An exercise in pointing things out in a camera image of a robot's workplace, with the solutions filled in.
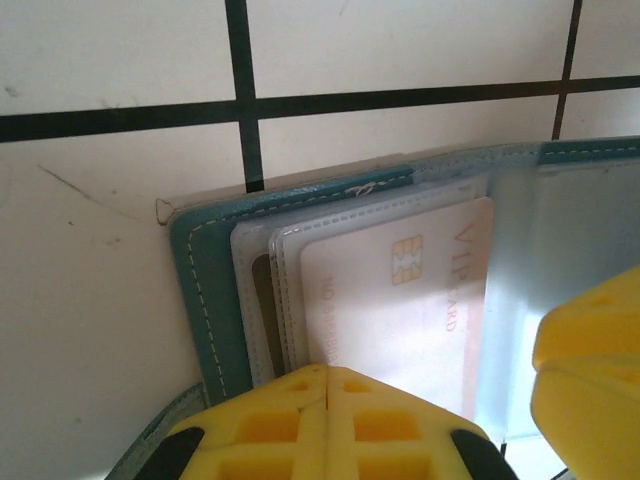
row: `card slot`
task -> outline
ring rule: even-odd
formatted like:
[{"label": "card slot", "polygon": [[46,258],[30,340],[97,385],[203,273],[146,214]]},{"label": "card slot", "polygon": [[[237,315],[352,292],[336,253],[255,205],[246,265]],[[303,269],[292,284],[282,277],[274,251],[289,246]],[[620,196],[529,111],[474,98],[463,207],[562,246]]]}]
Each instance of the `card slot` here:
[{"label": "card slot", "polygon": [[271,262],[268,254],[260,255],[251,267],[253,282],[256,286],[256,295],[262,313],[262,326],[264,328],[267,347],[273,366],[273,374],[276,378],[284,375],[284,349],[280,339],[278,328],[278,312],[275,294],[271,283]]},{"label": "card slot", "polygon": [[489,196],[494,229],[485,293],[475,421],[494,441],[507,434],[514,344],[527,312],[527,252],[534,217],[536,169],[496,173]]},{"label": "card slot", "polygon": [[251,225],[239,226],[233,230],[230,237],[242,326],[254,386],[275,378],[273,362],[269,358],[269,345],[266,342],[265,321],[260,312],[258,286],[253,273],[255,263],[264,253],[249,241],[250,238],[260,237],[261,230],[260,227]]},{"label": "card slot", "polygon": [[269,241],[269,261],[271,262],[271,284],[273,285],[273,295],[275,299],[276,305],[276,315],[278,318],[278,329],[280,332],[280,342],[282,345],[282,354],[284,357],[285,368],[288,372],[291,372],[295,369],[292,366],[291,362],[291,353],[290,353],[290,342],[291,342],[291,332],[289,332],[288,324],[285,321],[285,304],[283,297],[284,285],[282,283],[282,278],[280,275],[281,266],[278,262],[278,254],[277,254],[277,244],[276,237],[277,232],[271,237]]},{"label": "card slot", "polygon": [[538,434],[529,402],[532,351],[548,311],[640,264],[640,163],[541,168],[529,240],[526,315],[513,343],[507,438]]},{"label": "card slot", "polygon": [[484,197],[423,208],[307,244],[311,361],[472,418],[492,206]]},{"label": "card slot", "polygon": [[401,219],[421,211],[445,207],[484,196],[485,176],[464,180],[425,183],[423,191],[415,195],[399,196],[374,205],[347,210],[334,215],[293,224],[274,238],[280,284],[282,287],[284,318],[289,337],[290,360],[293,368],[311,361],[310,344],[305,323],[304,299],[300,270],[300,254],[305,245],[330,236],[355,231],[381,223]]}]

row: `card chip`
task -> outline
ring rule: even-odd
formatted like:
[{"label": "card chip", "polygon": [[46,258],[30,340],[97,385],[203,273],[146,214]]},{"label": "card chip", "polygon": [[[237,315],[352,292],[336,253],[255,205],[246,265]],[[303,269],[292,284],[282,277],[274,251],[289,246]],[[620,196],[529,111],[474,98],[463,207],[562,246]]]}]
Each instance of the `card chip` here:
[{"label": "card chip", "polygon": [[416,280],[422,275],[422,235],[393,244],[392,279],[394,285]]}]

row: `card holder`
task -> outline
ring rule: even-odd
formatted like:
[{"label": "card holder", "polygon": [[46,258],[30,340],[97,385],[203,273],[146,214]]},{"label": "card holder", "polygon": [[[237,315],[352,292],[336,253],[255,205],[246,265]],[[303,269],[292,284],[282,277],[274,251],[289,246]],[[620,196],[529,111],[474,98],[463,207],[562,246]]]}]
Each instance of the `card holder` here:
[{"label": "card holder", "polygon": [[492,207],[464,200],[307,244],[311,363],[347,366],[472,418]]},{"label": "card holder", "polygon": [[[455,196],[475,198],[476,191],[486,193],[486,184],[486,177],[457,182],[424,182],[376,195],[357,196],[342,202],[238,223],[231,234],[230,243],[254,386],[262,385],[301,365],[296,363],[292,367],[293,357],[287,349],[291,347],[295,351],[293,337],[291,334],[289,336],[284,334],[291,328],[289,320],[291,317],[290,309],[287,308],[289,316],[285,322],[283,307],[286,303],[281,298],[281,285],[289,282],[288,277],[284,280],[280,277],[280,265],[276,252],[270,253],[269,239],[272,236],[278,236],[283,232],[286,236],[291,233],[290,226],[298,225],[300,222],[311,219],[314,222],[321,219],[322,222],[326,216],[342,214],[354,209],[368,210],[372,205],[382,205],[374,207],[378,211],[391,209],[392,214],[393,212],[402,214],[410,211],[406,209],[407,206],[410,209],[415,206],[421,208],[421,204],[427,198],[434,196],[442,198],[442,201],[449,201]],[[452,185],[446,194],[437,188],[433,190],[435,187],[445,185]],[[350,223],[352,226],[358,224],[358,221]]]},{"label": "card holder", "polygon": [[426,184],[406,186],[376,196],[356,196],[341,202],[276,213],[237,224],[231,233],[230,243],[254,386],[292,371],[290,356],[286,351],[283,352],[287,338],[281,334],[284,326],[280,282],[272,283],[272,278],[278,278],[279,269],[269,248],[269,240],[274,232],[344,209],[363,207],[386,198],[414,195],[425,188]]},{"label": "card holder", "polygon": [[300,266],[301,254],[308,244],[479,198],[486,195],[486,191],[487,180],[483,176],[449,182],[442,186],[427,184],[420,193],[393,196],[389,199],[379,198],[369,205],[347,208],[339,213],[291,224],[274,232],[270,248],[278,265],[277,278],[282,292],[281,308],[284,312],[283,330],[287,338],[287,353],[292,368],[300,368],[311,361]]},{"label": "card holder", "polygon": [[639,165],[639,138],[507,145],[181,212],[171,240],[210,402],[253,383],[229,243],[239,222],[486,174],[495,217],[475,419],[497,441],[536,435],[527,342],[545,310],[640,263]]}]

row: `white tile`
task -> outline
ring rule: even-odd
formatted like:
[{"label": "white tile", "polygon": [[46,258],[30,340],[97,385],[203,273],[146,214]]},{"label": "white tile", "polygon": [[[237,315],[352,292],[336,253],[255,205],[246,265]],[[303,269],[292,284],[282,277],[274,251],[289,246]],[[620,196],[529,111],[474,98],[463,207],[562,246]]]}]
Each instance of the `white tile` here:
[{"label": "white tile", "polygon": [[234,98],[223,0],[4,2],[0,115]]},{"label": "white tile", "polygon": [[560,138],[640,135],[640,88],[567,95]]},{"label": "white tile", "polygon": [[519,480],[549,480],[565,469],[542,437],[509,442],[505,458]]},{"label": "white tile", "polygon": [[572,0],[249,2],[259,96],[559,79]]},{"label": "white tile", "polygon": [[585,1],[571,78],[640,75],[640,2]]},{"label": "white tile", "polygon": [[0,145],[0,478],[100,475],[199,380],[154,201],[235,184],[236,125]]},{"label": "white tile", "polygon": [[266,184],[281,185],[274,177],[388,155],[549,140],[556,102],[549,96],[263,120]]}]

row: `wallet stitching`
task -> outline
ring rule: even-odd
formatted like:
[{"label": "wallet stitching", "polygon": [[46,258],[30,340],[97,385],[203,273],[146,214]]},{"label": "wallet stitching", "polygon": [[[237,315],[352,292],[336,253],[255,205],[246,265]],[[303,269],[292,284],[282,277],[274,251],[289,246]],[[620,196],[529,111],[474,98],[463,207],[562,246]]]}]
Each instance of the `wallet stitching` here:
[{"label": "wallet stitching", "polygon": [[[277,314],[279,311],[284,312],[284,303],[282,302],[282,289],[280,288],[280,282],[273,281],[273,279],[275,278],[273,276],[274,273],[277,273],[278,277],[280,276],[280,267],[278,266],[277,258],[271,254],[271,247],[269,247],[269,263],[271,264],[272,270],[271,284],[273,286],[273,299],[274,301],[277,300],[278,302],[276,305]],[[282,345],[282,360],[284,362],[284,367],[285,369],[291,371],[291,359],[289,358],[289,339],[287,338],[287,325],[284,323],[284,318],[281,319],[280,317],[278,317],[278,329],[282,332],[282,342],[284,343],[284,345]]]},{"label": "wallet stitching", "polygon": [[[249,234],[249,231],[243,232],[242,236],[246,237]],[[243,243],[240,242],[239,243],[239,248],[238,248],[238,259],[240,261],[240,268],[245,271],[244,273],[246,274],[246,269],[247,269],[247,262],[245,260],[245,255],[244,255],[244,247],[243,247]],[[240,282],[242,284],[242,291],[244,292],[244,296],[245,297],[249,297],[249,282],[247,282],[244,278],[239,277],[236,278],[236,282]],[[246,305],[247,305],[247,310],[249,313],[251,313],[252,315],[255,315],[255,305],[253,305],[253,303],[251,301],[246,301]],[[255,332],[255,328],[253,325],[253,322],[248,322],[248,326],[245,325],[244,323],[244,319],[243,319],[243,326],[246,327],[245,330],[245,335],[250,337],[251,340],[251,352],[249,352],[250,354],[253,353],[253,358],[255,361],[255,366],[256,366],[256,377],[257,380],[259,381],[260,384],[265,383],[267,381],[267,379],[265,379],[265,375],[264,375],[264,363],[262,362],[262,360],[260,359],[260,355],[258,354],[258,349],[257,349],[257,344],[258,344],[258,340],[256,337],[256,332]]]},{"label": "wallet stitching", "polygon": [[[354,188],[355,188],[355,189],[362,188],[362,189],[365,189],[365,190],[367,191],[367,193],[369,193],[369,192],[371,192],[371,190],[372,190],[373,188],[375,188],[375,187],[376,187],[376,186],[378,186],[378,185],[383,186],[383,185],[386,185],[386,184],[388,184],[388,183],[395,182],[395,181],[397,181],[397,180],[402,180],[402,179],[404,179],[404,178],[407,178],[407,177],[411,177],[411,176],[413,176],[413,175],[414,175],[414,173],[417,173],[417,172],[412,172],[412,173],[411,173],[411,174],[409,174],[409,175],[400,175],[399,177],[390,178],[389,180],[380,180],[380,181],[378,181],[378,182],[369,182],[369,183],[367,183],[366,185],[364,185],[364,186],[362,186],[362,187],[351,187],[351,188],[349,188],[349,189],[345,190],[344,192],[338,192],[338,194],[342,194],[342,195],[344,195],[345,193],[347,193],[347,192],[349,192],[349,191],[354,191],[354,190],[353,190]],[[282,259],[282,266],[283,266],[283,269],[284,269],[284,270],[286,270],[286,261],[285,261],[285,259],[284,259],[284,258]],[[290,309],[290,308],[288,308],[288,307],[287,307],[287,308],[285,308],[285,303],[284,303],[283,295],[282,295],[282,292],[285,292],[285,293],[287,293],[287,295],[288,295],[288,291],[289,291],[288,283],[289,283],[289,282],[288,282],[288,279],[287,279],[286,274],[284,275],[284,277],[283,277],[283,278],[284,278],[284,288],[281,288],[281,289],[280,289],[281,294],[278,296],[278,303],[279,303],[279,306],[280,306],[280,308],[282,309],[282,311],[284,312],[284,311],[286,310],[287,312],[289,312],[289,316],[291,316],[291,309]],[[284,349],[285,349],[285,351],[287,352],[287,355],[289,354],[289,349],[291,349],[291,354],[292,354],[292,356],[293,356],[293,363],[295,364],[295,366],[297,366],[297,368],[299,368],[299,365],[298,365],[298,364],[299,364],[299,361],[298,361],[298,352],[297,352],[297,350],[296,350],[295,343],[294,343],[294,339],[293,339],[293,337],[294,337],[294,335],[293,335],[293,329],[292,329],[292,327],[291,327],[291,326],[288,326],[288,325],[286,324],[286,322],[284,323],[284,325],[283,325],[283,326],[284,326],[284,334],[282,335],[282,337],[283,337],[283,340],[284,340]]]},{"label": "wallet stitching", "polygon": [[[284,261],[284,259],[282,260],[282,270],[286,271],[287,269],[287,265]],[[278,265],[278,277],[280,277],[280,265]],[[280,309],[282,310],[282,315],[284,317],[284,311],[285,311],[285,305],[284,305],[284,294],[283,292],[288,291],[288,280],[287,280],[287,276],[286,274],[282,277],[284,279],[284,285],[281,285],[280,282],[278,282],[278,302],[280,304]],[[287,356],[289,356],[289,354],[291,353],[293,355],[293,363],[295,365],[298,364],[298,356],[297,356],[297,352],[296,352],[296,347],[295,347],[295,343],[293,343],[293,332],[291,331],[291,327],[289,325],[287,325],[287,322],[285,321],[285,319],[282,319],[282,326],[284,334],[282,335],[283,339],[284,339],[284,348],[286,349],[287,352]],[[289,367],[293,368],[293,365],[291,365],[291,361],[288,361],[289,363]]]},{"label": "wallet stitching", "polygon": [[[394,178],[391,178],[389,180],[381,180],[379,182],[376,182],[376,185],[381,185],[381,186],[382,185],[386,185],[388,183],[395,182],[397,180],[401,180],[401,179],[407,178],[407,177],[409,177],[411,175],[401,175],[399,177],[394,177]],[[207,335],[209,337],[209,346],[211,348],[211,353],[213,354],[213,359],[214,359],[214,361],[216,363],[216,368],[218,370],[218,379],[220,380],[220,385],[222,387],[222,396],[223,397],[227,397],[227,389],[226,389],[226,385],[225,385],[225,381],[224,381],[224,376],[223,376],[223,373],[222,373],[222,365],[220,363],[220,358],[218,357],[218,352],[217,352],[215,344],[214,344],[213,332],[212,332],[212,329],[211,329],[211,317],[209,316],[209,311],[207,310],[207,306],[206,306],[205,301],[204,301],[204,295],[202,293],[202,286],[200,285],[200,280],[198,279],[198,273],[196,272],[195,261],[193,259],[193,248],[192,248],[191,243],[192,243],[194,234],[198,230],[200,230],[202,227],[205,227],[205,226],[208,226],[208,225],[213,225],[213,224],[218,223],[218,222],[223,222],[223,221],[226,221],[226,220],[233,220],[235,218],[242,218],[242,217],[246,217],[246,216],[249,216],[249,215],[255,215],[255,214],[263,213],[263,212],[267,212],[267,211],[276,211],[276,210],[279,210],[281,208],[285,208],[285,207],[289,207],[289,206],[300,205],[300,204],[309,203],[309,202],[312,202],[312,201],[315,201],[315,200],[322,200],[322,199],[325,199],[325,198],[337,197],[337,196],[341,196],[341,195],[344,196],[345,192],[335,192],[335,193],[332,193],[330,195],[320,195],[320,196],[317,196],[317,197],[310,197],[310,198],[307,198],[305,200],[299,200],[297,202],[283,203],[282,205],[274,205],[274,206],[271,206],[271,207],[268,207],[268,208],[260,208],[258,210],[245,212],[245,213],[242,213],[240,215],[230,215],[228,217],[216,218],[214,220],[209,220],[207,222],[199,224],[198,226],[194,227],[189,232],[189,236],[187,238],[187,255],[189,257],[189,263],[191,264],[191,275],[193,276],[194,283],[195,283],[195,286],[196,286],[196,289],[197,289],[198,299],[200,300],[200,308],[202,310],[203,318],[204,318],[204,321],[205,321],[205,324],[206,324],[206,327],[207,327]]]},{"label": "wallet stitching", "polygon": [[[640,150],[640,147],[621,147],[621,148],[601,148],[601,149],[592,149],[592,150],[561,150],[561,151],[557,151],[557,152],[545,152],[544,155],[563,155],[563,154],[583,154],[583,153],[603,153],[603,152],[623,152],[623,151],[633,151],[633,150]],[[516,155],[533,155],[535,154],[536,151],[535,150],[529,150],[529,151],[519,151],[519,152],[510,152],[510,153],[504,153],[501,155],[489,155],[489,156],[483,156],[483,157],[478,157],[476,160],[485,160],[485,159],[497,159],[497,158],[505,158],[505,157],[511,157],[511,156],[516,156]],[[453,160],[451,162],[449,162],[447,164],[447,167],[452,167],[455,166],[457,164],[460,163],[468,163],[469,159],[465,158],[465,159],[457,159],[457,160]],[[404,179],[407,177],[412,177],[417,173],[421,173],[421,172],[426,172],[427,170],[434,170],[435,165],[427,165],[424,166],[422,168],[419,168],[417,170],[414,170],[411,174],[409,175],[401,175],[399,177],[394,177],[391,178],[389,180],[381,180],[379,182],[376,182],[376,185],[386,185],[388,183],[391,183],[393,181],[397,181],[400,179]],[[198,226],[194,227],[190,232],[189,232],[189,236],[187,238],[187,255],[189,257],[189,262],[191,264],[191,274],[193,276],[194,279],[194,283],[196,285],[196,289],[197,289],[197,295],[198,298],[200,300],[200,305],[201,305],[201,310],[203,313],[203,318],[205,320],[206,323],[206,327],[207,327],[207,334],[209,336],[209,346],[211,347],[211,352],[213,353],[213,358],[214,361],[216,362],[216,368],[218,370],[218,377],[220,380],[220,385],[222,387],[222,396],[226,397],[227,396],[227,391],[226,391],[226,386],[225,386],[225,382],[224,382],[224,377],[222,374],[222,367],[221,367],[221,363],[220,363],[220,359],[218,358],[218,354],[214,345],[214,340],[213,340],[213,333],[211,331],[211,319],[209,317],[209,312],[207,310],[207,307],[205,305],[205,301],[204,301],[204,296],[202,293],[202,287],[200,286],[200,281],[198,279],[198,274],[196,272],[196,268],[195,268],[195,262],[193,259],[193,249],[191,246],[191,242],[193,240],[193,236],[194,234],[200,230],[202,227],[208,226],[208,225],[213,225],[217,222],[221,222],[221,221],[226,221],[226,220],[232,220],[234,218],[242,218],[242,217],[246,217],[249,215],[255,215],[257,213],[263,213],[263,212],[267,212],[267,211],[276,211],[279,210],[280,208],[285,208],[285,207],[289,207],[289,206],[294,206],[294,205],[300,205],[303,203],[308,203],[308,202],[312,202],[314,200],[321,200],[324,198],[330,198],[330,197],[337,197],[337,196],[344,196],[345,192],[335,192],[332,193],[330,195],[320,195],[318,197],[311,197],[311,198],[307,198],[305,200],[300,200],[297,202],[290,202],[290,203],[283,203],[282,205],[274,205],[268,208],[260,208],[258,210],[255,211],[250,211],[250,212],[245,212],[242,213],[240,215],[231,215],[229,217],[224,217],[224,218],[218,218],[215,220],[209,220],[207,222],[203,222],[201,224],[199,224]]]}]

